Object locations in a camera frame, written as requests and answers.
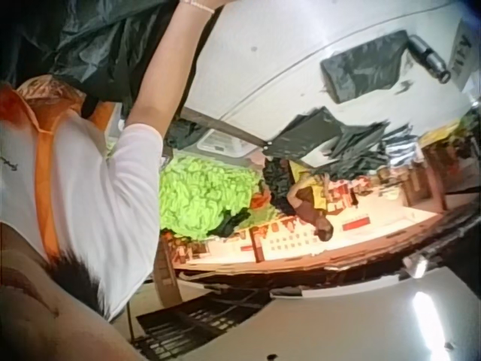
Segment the sign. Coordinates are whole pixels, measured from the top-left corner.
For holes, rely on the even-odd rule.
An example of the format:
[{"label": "sign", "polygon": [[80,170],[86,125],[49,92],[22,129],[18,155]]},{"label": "sign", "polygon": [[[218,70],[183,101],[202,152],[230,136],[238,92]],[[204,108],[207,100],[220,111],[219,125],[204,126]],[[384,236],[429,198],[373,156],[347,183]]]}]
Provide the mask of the sign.
[{"label": "sign", "polygon": [[448,66],[452,81],[461,91],[466,86],[467,80],[475,67],[478,66],[476,63],[478,43],[479,39],[476,33],[468,24],[461,21],[456,32]]}]

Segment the merchandise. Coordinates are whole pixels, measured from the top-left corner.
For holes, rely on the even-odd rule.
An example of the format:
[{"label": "merchandise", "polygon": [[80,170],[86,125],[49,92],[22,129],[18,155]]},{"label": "merchandise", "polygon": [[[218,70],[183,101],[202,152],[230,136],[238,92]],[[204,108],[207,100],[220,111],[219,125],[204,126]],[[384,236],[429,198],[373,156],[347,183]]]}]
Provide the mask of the merchandise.
[{"label": "merchandise", "polygon": [[259,175],[209,159],[176,155],[161,173],[162,227],[177,235],[206,239],[224,219],[248,208]]}]

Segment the plastic bag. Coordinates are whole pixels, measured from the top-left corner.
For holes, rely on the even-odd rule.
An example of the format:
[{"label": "plastic bag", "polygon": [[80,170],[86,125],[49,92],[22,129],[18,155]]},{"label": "plastic bag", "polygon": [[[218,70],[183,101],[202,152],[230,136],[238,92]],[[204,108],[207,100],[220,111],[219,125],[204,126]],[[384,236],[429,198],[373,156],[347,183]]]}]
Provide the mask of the plastic bag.
[{"label": "plastic bag", "polygon": [[[29,78],[52,74],[90,97],[122,102],[124,111],[129,112],[179,2],[52,0],[48,6],[35,1],[19,3],[19,18],[9,26],[2,23],[0,80],[17,87]],[[206,27],[196,58],[218,15]],[[195,66],[182,105],[194,75]]]}]

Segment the orange item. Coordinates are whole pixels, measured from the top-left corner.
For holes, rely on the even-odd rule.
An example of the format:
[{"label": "orange item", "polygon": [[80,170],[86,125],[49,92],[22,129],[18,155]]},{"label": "orange item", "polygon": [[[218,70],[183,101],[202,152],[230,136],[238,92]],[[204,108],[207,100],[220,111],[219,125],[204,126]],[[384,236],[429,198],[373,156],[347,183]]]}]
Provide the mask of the orange item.
[{"label": "orange item", "polygon": [[252,199],[250,200],[250,209],[259,209],[264,207],[267,203],[271,201],[271,192],[265,190],[263,193],[254,193]]},{"label": "orange item", "polygon": [[[78,114],[84,95],[51,76],[25,82],[18,91],[9,85],[0,86],[0,120],[13,127],[33,126],[38,133],[35,160],[35,206],[42,244],[49,259],[59,255],[51,201],[51,169],[53,138],[68,112]],[[91,117],[102,131],[107,127],[113,104],[101,104]]]}]

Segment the black grate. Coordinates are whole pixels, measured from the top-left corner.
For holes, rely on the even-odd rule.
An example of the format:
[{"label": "black grate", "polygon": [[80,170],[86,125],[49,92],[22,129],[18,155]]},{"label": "black grate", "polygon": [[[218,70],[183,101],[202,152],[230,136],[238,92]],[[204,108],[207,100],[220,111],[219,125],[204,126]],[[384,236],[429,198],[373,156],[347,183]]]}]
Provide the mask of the black grate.
[{"label": "black grate", "polygon": [[268,291],[227,289],[138,317],[146,333],[134,346],[149,360],[169,360],[212,341],[271,301]]}]

